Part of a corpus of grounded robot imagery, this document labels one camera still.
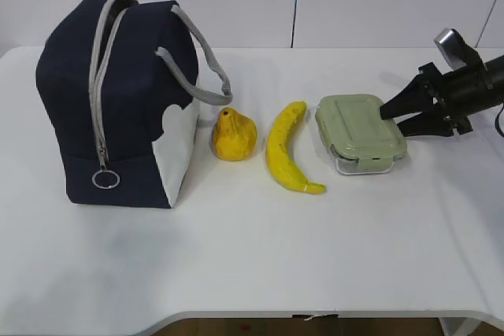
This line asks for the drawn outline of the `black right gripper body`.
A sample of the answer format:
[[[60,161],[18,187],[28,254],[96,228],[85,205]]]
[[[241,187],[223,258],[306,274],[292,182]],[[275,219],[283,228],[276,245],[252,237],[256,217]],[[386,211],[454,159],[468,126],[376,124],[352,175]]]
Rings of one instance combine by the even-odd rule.
[[[429,63],[419,72],[427,76],[433,100],[432,108],[424,112],[438,110],[449,116],[457,124],[454,134],[473,131],[469,116],[503,103],[503,56],[445,74]]]

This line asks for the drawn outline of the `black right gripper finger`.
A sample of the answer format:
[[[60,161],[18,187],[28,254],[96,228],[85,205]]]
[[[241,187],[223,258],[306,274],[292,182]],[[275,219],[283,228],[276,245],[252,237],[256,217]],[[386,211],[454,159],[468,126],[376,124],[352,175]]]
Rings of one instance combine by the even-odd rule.
[[[400,93],[380,107],[381,119],[389,120],[431,109],[433,100],[428,89],[427,76],[416,75]]]
[[[404,137],[413,136],[443,136],[454,135],[457,124],[449,116],[438,110],[422,112],[398,124]]]

